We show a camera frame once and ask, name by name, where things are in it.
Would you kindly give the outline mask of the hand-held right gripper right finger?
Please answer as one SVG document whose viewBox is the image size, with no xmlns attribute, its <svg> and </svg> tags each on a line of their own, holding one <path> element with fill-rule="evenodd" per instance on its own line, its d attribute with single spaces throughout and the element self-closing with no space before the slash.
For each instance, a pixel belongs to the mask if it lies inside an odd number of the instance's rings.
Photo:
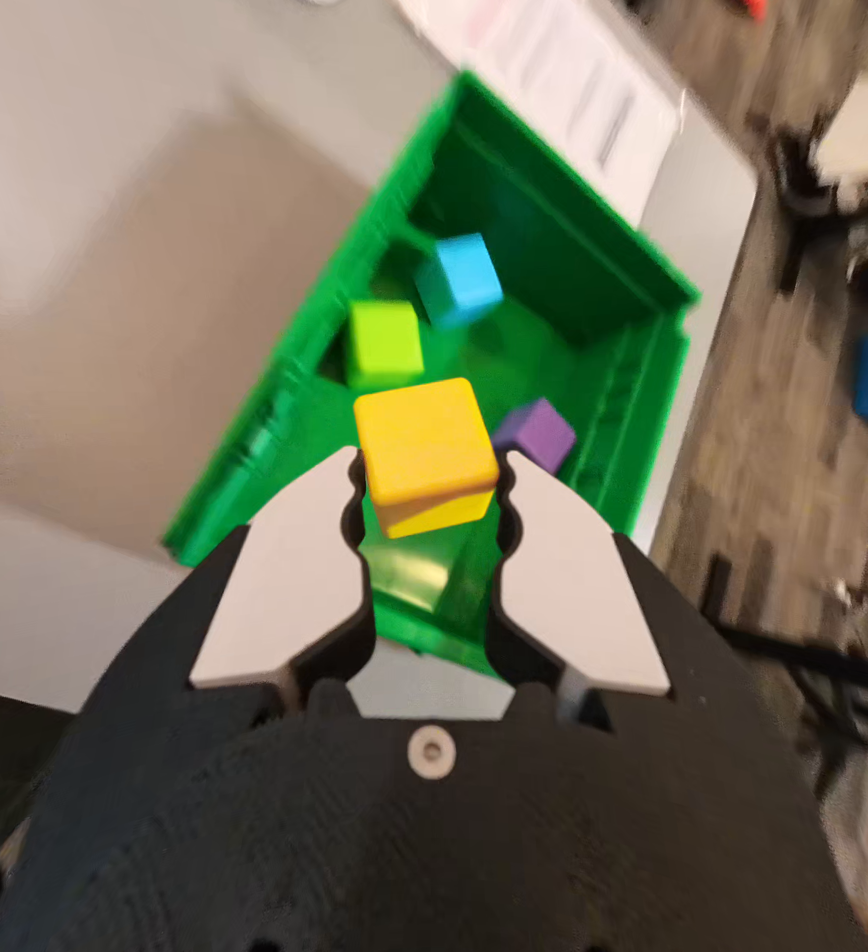
<svg viewBox="0 0 868 952">
<path fill-rule="evenodd" d="M 578 718 L 593 693 L 673 685 L 608 522 L 519 451 L 499 458 L 500 551 L 484 648 L 511 687 L 542 684 Z"/>
</svg>

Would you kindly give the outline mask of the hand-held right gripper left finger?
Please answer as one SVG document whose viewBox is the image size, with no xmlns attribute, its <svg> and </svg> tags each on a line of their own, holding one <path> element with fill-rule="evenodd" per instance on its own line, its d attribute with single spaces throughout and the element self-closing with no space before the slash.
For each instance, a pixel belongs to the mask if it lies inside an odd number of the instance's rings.
<svg viewBox="0 0 868 952">
<path fill-rule="evenodd" d="M 375 652 L 363 457 L 344 446 L 251 518 L 189 672 L 195 689 L 264 684 L 302 712 L 322 679 L 343 684 Z"/>
</svg>

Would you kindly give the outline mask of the purple cube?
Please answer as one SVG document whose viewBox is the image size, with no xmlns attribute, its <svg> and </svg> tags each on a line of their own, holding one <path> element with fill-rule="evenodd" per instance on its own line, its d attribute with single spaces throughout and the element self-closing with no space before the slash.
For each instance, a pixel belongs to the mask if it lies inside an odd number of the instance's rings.
<svg viewBox="0 0 868 952">
<path fill-rule="evenodd" d="M 516 449 L 539 467 L 557 475 L 576 443 L 574 428 L 546 398 L 510 411 L 490 436 L 498 452 Z"/>
</svg>

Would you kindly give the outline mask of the yellow cube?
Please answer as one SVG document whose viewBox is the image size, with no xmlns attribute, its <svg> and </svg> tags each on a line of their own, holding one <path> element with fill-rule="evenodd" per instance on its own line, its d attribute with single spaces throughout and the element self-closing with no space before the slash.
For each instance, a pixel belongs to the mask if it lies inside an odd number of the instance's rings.
<svg viewBox="0 0 868 952">
<path fill-rule="evenodd" d="M 354 417 L 369 498 L 386 538 L 486 516 L 499 464 L 466 378 L 360 396 Z"/>
</svg>

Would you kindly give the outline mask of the lime green cube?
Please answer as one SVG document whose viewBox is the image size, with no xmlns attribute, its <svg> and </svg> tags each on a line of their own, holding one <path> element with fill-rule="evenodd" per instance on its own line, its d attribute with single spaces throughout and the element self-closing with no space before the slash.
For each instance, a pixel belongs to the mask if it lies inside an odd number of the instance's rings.
<svg viewBox="0 0 868 952">
<path fill-rule="evenodd" d="M 356 391 L 409 385 L 425 373 L 419 317 L 408 300 L 352 300 L 345 380 Z"/>
</svg>

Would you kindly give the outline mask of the green plastic bin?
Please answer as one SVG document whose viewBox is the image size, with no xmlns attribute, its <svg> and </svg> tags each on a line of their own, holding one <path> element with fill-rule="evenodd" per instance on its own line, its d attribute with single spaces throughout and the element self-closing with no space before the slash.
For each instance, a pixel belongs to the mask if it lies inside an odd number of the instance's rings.
<svg viewBox="0 0 868 952">
<path fill-rule="evenodd" d="M 356 443 L 351 304 L 408 300 L 435 242 L 478 233 L 504 300 L 471 327 L 421 317 L 429 380 L 466 378 L 489 430 L 547 398 L 578 443 L 561 480 L 630 537 L 666 432 L 700 292 L 471 74 L 455 77 L 321 270 L 166 529 L 202 558 L 302 472 Z"/>
</svg>

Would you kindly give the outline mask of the blue cube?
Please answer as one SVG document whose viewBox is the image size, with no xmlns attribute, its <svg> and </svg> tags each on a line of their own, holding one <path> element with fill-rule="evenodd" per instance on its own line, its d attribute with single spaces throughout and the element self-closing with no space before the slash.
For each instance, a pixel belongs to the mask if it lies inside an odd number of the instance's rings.
<svg viewBox="0 0 868 952">
<path fill-rule="evenodd" d="M 437 331 L 466 327 L 504 302 L 488 246 L 481 233 L 438 240 L 414 274 L 427 321 Z"/>
</svg>

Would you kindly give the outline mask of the grey desk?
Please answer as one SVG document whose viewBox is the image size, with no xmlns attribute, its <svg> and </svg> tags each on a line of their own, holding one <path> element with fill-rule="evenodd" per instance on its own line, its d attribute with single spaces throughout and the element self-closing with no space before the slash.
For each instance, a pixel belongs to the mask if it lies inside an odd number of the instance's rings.
<svg viewBox="0 0 868 952">
<path fill-rule="evenodd" d="M 76 711 L 452 79 L 392 2 L 0 2 L 0 695 Z"/>
</svg>

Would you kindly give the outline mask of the black rolling chair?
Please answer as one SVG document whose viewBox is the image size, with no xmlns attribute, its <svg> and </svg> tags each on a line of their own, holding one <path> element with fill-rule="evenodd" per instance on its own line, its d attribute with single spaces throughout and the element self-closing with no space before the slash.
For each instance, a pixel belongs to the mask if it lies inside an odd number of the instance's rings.
<svg viewBox="0 0 868 952">
<path fill-rule="evenodd" d="M 704 584 L 700 612 L 735 652 L 782 666 L 794 681 L 816 724 L 854 745 L 868 748 L 860 721 L 868 722 L 868 704 L 858 690 L 868 690 L 868 660 L 814 644 L 725 624 L 722 610 L 731 578 L 731 562 L 713 553 Z"/>
</svg>

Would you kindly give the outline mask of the laminated paper sheet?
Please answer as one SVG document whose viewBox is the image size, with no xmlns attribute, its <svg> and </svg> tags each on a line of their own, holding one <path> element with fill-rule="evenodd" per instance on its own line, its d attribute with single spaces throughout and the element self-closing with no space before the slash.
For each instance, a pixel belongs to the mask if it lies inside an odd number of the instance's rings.
<svg viewBox="0 0 868 952">
<path fill-rule="evenodd" d="M 475 74 L 632 226 L 682 131 L 668 92 L 576 1 L 397 1 L 417 34 Z"/>
</svg>

